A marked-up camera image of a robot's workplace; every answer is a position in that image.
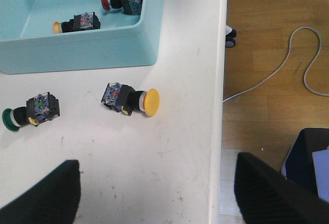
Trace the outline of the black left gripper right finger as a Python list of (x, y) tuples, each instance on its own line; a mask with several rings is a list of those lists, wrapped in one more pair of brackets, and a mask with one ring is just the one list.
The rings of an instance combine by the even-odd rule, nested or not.
[(245, 223), (328, 223), (328, 203), (251, 153), (237, 155), (234, 194)]

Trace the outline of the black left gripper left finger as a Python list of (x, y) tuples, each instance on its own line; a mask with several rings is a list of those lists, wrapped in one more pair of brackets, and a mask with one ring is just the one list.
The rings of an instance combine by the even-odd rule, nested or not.
[(1, 223), (73, 223), (81, 198), (78, 160), (66, 160), (1, 208)]

